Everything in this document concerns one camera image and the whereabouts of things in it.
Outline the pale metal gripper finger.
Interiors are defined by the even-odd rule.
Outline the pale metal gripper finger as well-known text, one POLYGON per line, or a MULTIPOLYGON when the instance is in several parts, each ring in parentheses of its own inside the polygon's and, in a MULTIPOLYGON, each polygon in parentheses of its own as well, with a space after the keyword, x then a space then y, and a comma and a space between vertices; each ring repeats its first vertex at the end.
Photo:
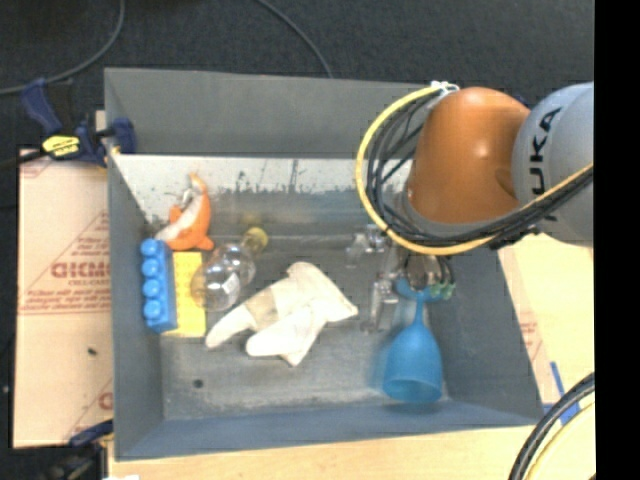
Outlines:
POLYGON ((391 282, 383 285, 383 305, 381 309, 381 328, 390 329, 393 324, 395 310, 399 302, 399 296, 391 282))
POLYGON ((369 297, 368 317, 360 324, 362 332, 376 332, 384 306, 384 283, 376 280, 372 283, 369 297))

